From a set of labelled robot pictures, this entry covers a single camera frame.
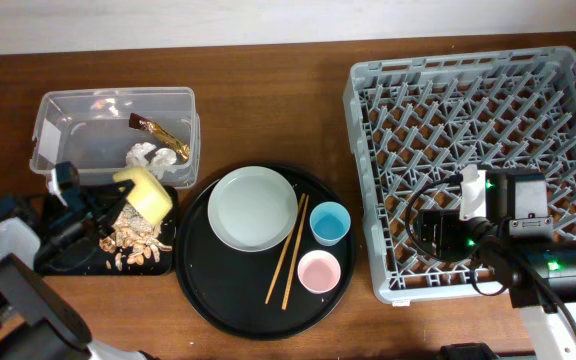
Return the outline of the wooden chopstick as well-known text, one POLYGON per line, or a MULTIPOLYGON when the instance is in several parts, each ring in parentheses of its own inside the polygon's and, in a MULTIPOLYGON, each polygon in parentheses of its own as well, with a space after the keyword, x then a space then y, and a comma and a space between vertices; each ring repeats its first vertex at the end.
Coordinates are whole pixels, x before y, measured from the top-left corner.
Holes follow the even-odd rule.
MULTIPOLYGON (((307 198, 307 196, 304 193, 302 193, 300 196, 299 202, 298 202, 298 212, 297 212, 298 216, 301 214, 301 212, 303 210, 306 198, 307 198)), ((269 288, 268 288, 268 291, 266 294, 266 298, 264 301, 264 304, 266 304, 266 305, 269 304, 270 299, 272 297, 273 291, 274 291, 275 286, 276 286, 277 279, 281 273, 281 268, 282 268, 282 265, 284 263, 284 259, 285 259, 290 241, 292 239, 293 233, 296 230, 296 228, 297 228, 297 220, 295 220, 295 223, 293 224, 292 229, 290 230, 289 234, 287 235, 287 237, 284 241, 283 248, 282 248, 282 251, 281 251, 280 256, 278 258, 278 261, 277 261, 277 264, 275 267, 275 271, 274 271, 274 274, 273 274, 273 277, 272 277, 272 280, 271 280, 271 283, 269 285, 269 288)))
POLYGON ((287 278, 287 282, 286 282, 286 286, 285 286, 285 290, 284 290, 284 295, 283 295, 283 299, 282 299, 281 309, 283 311, 287 310, 288 303, 289 303, 293 278, 295 276, 296 267, 297 267, 297 256, 298 256, 298 252, 299 252, 299 248, 300 248, 300 244, 301 244, 307 208, 308 208, 308 204, 309 204, 309 200, 310 200, 310 195, 307 195, 307 194, 302 194, 302 195, 304 195, 305 197, 304 197, 304 201, 303 201, 302 208, 301 208, 299 223, 298 223, 298 227, 297 227, 297 235, 296 235, 295 245, 293 248, 288 278, 287 278))

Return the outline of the left wooden chopstick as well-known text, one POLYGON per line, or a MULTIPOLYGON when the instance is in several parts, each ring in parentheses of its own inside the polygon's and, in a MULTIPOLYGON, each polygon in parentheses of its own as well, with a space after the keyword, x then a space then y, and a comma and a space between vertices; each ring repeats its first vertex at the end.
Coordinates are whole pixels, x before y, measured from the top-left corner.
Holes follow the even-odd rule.
MULTIPOLYGON (((297 212, 298 216, 301 214, 301 212, 303 210, 306 198, 307 198, 307 196, 304 193, 302 193, 300 196, 299 202, 298 202, 298 212, 297 212)), ((266 298, 264 301, 264 304, 266 304, 266 305, 269 304, 270 299, 272 297, 273 291, 274 291, 275 286, 276 286, 277 279, 281 273, 281 268, 282 268, 282 265, 284 263, 284 259, 285 259, 290 241, 292 239, 293 233, 296 230, 296 228, 297 228, 297 220, 295 220, 295 223, 293 224, 292 229, 290 230, 289 234, 287 235, 287 237, 284 241, 283 248, 282 248, 282 251, 281 251, 280 256, 278 258, 278 261, 277 261, 277 264, 275 267, 275 271, 274 271, 274 274, 273 274, 273 277, 272 277, 272 280, 271 280, 271 283, 269 285, 269 288, 268 288, 268 291, 266 294, 266 298)))

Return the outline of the peanut shells and rice scraps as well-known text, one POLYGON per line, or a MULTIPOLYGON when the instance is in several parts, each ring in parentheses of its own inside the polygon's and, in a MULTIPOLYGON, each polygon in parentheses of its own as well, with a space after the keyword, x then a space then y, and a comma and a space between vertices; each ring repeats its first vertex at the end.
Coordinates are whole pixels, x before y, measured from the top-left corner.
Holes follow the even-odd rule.
POLYGON ((106 261, 109 270, 123 271, 132 265, 142 266, 152 260, 155 264, 173 250, 163 242, 162 224, 150 225, 130 204, 126 204, 113 225, 114 233, 102 238, 99 248, 112 256, 106 261))

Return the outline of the pink plastic cup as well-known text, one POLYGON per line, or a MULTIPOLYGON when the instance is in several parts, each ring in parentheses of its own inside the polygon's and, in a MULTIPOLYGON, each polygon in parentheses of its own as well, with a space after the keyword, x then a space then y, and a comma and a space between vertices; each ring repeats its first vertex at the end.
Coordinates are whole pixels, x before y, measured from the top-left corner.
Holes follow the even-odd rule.
POLYGON ((303 287, 313 294, 331 291, 341 280, 341 266, 331 253, 313 250, 306 253, 297 266, 297 274, 303 287))

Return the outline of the round black tray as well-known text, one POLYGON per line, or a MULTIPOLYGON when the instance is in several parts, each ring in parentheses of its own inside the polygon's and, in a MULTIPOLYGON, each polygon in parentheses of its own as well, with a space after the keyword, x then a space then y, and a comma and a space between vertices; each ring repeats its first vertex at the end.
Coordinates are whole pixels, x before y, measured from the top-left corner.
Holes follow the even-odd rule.
POLYGON ((198 193, 176 230, 175 271, 189 303, 217 329, 254 340, 290 337, 319 323, 336 307, 352 279, 354 234, 349 232, 339 243, 326 247, 317 243, 310 225, 305 224, 298 256, 313 250, 331 253, 340 264, 341 278, 332 290, 313 294, 294 275, 284 302, 294 246, 289 246, 277 281, 272 283, 283 246, 244 253, 222 243, 208 220, 209 196, 216 185, 212 182, 198 193))

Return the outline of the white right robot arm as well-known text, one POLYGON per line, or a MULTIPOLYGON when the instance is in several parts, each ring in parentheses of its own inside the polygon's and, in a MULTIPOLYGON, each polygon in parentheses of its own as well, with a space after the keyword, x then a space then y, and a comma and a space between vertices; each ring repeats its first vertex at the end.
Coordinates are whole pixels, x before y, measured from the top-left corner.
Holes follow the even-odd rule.
POLYGON ((492 269, 537 358, 576 359, 576 241, 554 237, 543 173, 469 165, 415 192, 404 224, 424 255, 492 269))

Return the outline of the grey round plate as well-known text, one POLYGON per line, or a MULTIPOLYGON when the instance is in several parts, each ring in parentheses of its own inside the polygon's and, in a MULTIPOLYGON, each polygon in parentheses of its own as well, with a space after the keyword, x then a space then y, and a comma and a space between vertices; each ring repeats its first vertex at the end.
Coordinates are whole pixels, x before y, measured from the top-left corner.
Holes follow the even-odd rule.
POLYGON ((217 238, 248 253, 282 242, 294 227, 297 211, 293 186, 279 172, 262 166, 229 172, 213 188, 207 207, 217 238))

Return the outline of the yellow bowl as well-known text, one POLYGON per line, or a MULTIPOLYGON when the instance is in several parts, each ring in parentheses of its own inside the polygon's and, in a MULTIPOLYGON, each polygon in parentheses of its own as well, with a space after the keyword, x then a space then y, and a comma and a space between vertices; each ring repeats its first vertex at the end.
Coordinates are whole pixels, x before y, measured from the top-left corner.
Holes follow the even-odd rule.
POLYGON ((152 226, 159 225, 173 207, 158 179, 145 167, 130 167, 112 175, 115 183, 131 180, 127 202, 152 226))

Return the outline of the white paper napkin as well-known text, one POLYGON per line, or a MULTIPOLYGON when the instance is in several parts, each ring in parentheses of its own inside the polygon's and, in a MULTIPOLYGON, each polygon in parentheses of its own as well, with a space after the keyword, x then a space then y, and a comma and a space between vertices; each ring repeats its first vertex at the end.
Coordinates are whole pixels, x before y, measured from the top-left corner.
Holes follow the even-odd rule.
POLYGON ((131 147, 125 157, 127 167, 155 167, 150 172, 161 180, 166 172, 166 167, 175 165, 177 154, 169 148, 157 147, 156 145, 143 142, 131 147))

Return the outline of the gold foil snack wrapper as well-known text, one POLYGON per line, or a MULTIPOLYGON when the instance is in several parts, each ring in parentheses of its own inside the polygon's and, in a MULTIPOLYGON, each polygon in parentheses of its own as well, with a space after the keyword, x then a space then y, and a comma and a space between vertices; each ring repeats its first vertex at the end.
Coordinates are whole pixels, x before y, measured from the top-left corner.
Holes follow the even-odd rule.
POLYGON ((179 155, 184 162, 189 160, 190 146, 167 132, 157 122, 149 120, 136 113, 131 113, 129 116, 129 127, 152 134, 156 139, 179 155))

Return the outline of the right wooden chopstick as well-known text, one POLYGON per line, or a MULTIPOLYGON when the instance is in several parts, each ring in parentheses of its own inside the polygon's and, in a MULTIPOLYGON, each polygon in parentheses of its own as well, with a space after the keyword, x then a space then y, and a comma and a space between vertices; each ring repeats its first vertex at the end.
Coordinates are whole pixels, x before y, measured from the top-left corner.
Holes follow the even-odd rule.
POLYGON ((299 248, 300 248, 300 244, 301 244, 307 208, 308 208, 308 204, 309 204, 309 200, 310 200, 310 195, 307 195, 307 194, 302 194, 302 195, 304 195, 305 197, 304 197, 304 201, 303 201, 302 208, 301 208, 299 223, 298 223, 298 227, 297 227, 297 235, 296 235, 295 245, 293 248, 288 278, 287 278, 287 282, 286 282, 286 286, 285 286, 285 290, 284 290, 284 295, 283 295, 283 299, 282 299, 281 309, 283 311, 287 310, 288 303, 289 303, 293 278, 295 276, 296 267, 297 267, 297 256, 298 256, 298 252, 299 252, 299 248))

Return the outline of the clear plastic waste bin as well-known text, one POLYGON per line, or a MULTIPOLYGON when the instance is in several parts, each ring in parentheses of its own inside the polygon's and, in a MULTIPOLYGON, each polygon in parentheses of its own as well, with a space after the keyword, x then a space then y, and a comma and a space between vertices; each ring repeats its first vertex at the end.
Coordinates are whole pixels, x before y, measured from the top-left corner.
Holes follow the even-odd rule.
POLYGON ((137 143, 164 147, 152 134, 129 127, 136 113, 157 122, 190 146, 190 158, 177 158, 160 181, 177 189, 192 187, 199 175, 200 118, 195 94, 188 87, 135 87, 64 90, 46 93, 33 129, 31 171, 47 178, 61 162, 71 162, 83 185, 112 181, 126 167, 125 157, 137 143))

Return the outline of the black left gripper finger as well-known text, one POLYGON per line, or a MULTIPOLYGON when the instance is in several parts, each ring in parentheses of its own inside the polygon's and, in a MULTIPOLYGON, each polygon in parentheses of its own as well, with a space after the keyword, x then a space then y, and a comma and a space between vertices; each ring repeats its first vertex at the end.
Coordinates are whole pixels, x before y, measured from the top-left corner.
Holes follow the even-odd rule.
POLYGON ((86 196, 93 198, 122 197, 127 196, 134 186, 132 180, 122 180, 104 185, 82 186, 81 191, 86 196))
POLYGON ((105 238, 114 233, 113 225, 127 204, 125 197, 104 200, 95 209, 95 228, 99 238, 105 238))

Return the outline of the black rectangular tray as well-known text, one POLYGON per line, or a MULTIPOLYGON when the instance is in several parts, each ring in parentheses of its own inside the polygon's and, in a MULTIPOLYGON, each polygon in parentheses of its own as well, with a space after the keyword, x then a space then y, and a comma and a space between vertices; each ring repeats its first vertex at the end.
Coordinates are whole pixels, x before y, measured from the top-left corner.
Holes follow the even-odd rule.
POLYGON ((117 249, 114 253, 104 251, 98 243, 84 239, 57 255, 39 271, 48 276, 158 276, 172 268, 173 251, 159 251, 159 260, 154 255, 142 264, 127 264, 128 250, 117 249))

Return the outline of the grey dishwasher rack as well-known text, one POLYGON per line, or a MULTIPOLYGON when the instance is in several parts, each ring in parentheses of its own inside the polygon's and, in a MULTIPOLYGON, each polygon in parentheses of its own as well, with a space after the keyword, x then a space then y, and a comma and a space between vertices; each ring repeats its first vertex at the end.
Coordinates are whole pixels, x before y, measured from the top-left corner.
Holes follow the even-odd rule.
POLYGON ((469 164, 541 171, 555 237, 576 240, 573 49, 360 62, 349 71, 343 104, 379 301, 395 305, 495 289, 488 269, 433 260, 404 228, 411 195, 469 164))

